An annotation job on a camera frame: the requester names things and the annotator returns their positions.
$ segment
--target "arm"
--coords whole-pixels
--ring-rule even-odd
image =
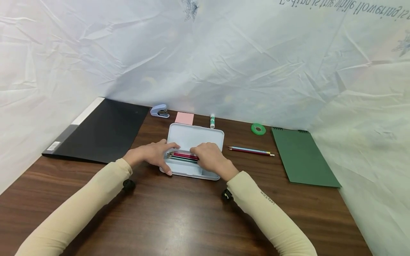
[[[263,193],[246,172],[238,172],[213,143],[191,148],[198,164],[227,181],[234,201],[256,222],[281,256],[317,256],[316,250],[299,227]]]
[[[131,176],[132,167],[147,161],[172,175],[163,156],[173,147],[179,146],[161,140],[129,150],[122,159],[106,165],[27,237],[16,256],[60,255],[94,215],[117,196],[124,180]]]

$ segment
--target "pencil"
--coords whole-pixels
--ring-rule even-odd
[[[187,159],[187,158],[178,158],[176,156],[168,156],[168,159],[173,159],[173,160],[198,164],[197,161],[195,161],[195,160],[191,160],[191,159]]]
[[[228,148],[228,149],[232,151],[246,152],[246,153],[259,154],[259,155],[265,155],[265,156],[275,156],[275,154],[270,154],[270,153],[268,154],[268,153],[261,153],[261,152],[248,151],[248,150],[237,150],[233,148]]]
[[[189,161],[198,161],[198,159],[192,159],[192,158],[188,158],[188,157],[183,157],[183,156],[174,156],[174,155],[167,155],[169,158],[173,158],[173,159],[184,159],[184,160],[189,160]]]
[[[187,158],[196,159],[196,160],[199,159],[196,155],[192,155],[192,154],[186,154],[186,153],[180,153],[180,152],[169,152],[169,154],[174,155],[174,156],[187,157]]]
[[[228,147],[228,148],[232,148],[232,149],[236,149],[236,150],[245,150],[245,151],[252,151],[252,152],[271,154],[269,151],[252,150],[252,149],[244,148],[244,147]]]

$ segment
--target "wooden table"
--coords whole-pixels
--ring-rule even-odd
[[[133,147],[167,138],[175,116],[148,115]],[[209,121],[195,115],[194,125],[209,127]],[[216,128],[225,132],[224,155],[294,220],[318,255],[371,255],[337,189],[289,183],[269,131],[257,136],[248,123],[218,118]],[[271,150],[277,156],[226,150],[231,145]],[[102,167],[40,157],[0,196],[0,255],[14,255]],[[234,202],[222,203],[222,180],[168,177],[147,164],[131,179],[137,184],[133,194],[120,194],[104,207],[63,255],[277,255],[249,216]]]

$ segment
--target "hand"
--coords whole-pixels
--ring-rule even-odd
[[[164,160],[165,152],[171,148],[179,149],[180,147],[175,142],[166,143],[166,139],[162,139],[157,143],[153,142],[148,145],[128,150],[123,159],[131,167],[135,167],[142,161],[146,161],[152,165],[159,166],[164,171],[164,173],[171,176],[171,168],[165,163]]]
[[[198,165],[221,176],[226,182],[239,173],[232,162],[226,159],[215,143],[202,143],[190,149],[199,158]]]

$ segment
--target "binder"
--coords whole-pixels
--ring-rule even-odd
[[[308,131],[272,127],[289,181],[327,187],[342,187]]]
[[[149,107],[95,99],[42,155],[98,163],[125,155],[144,122]]]

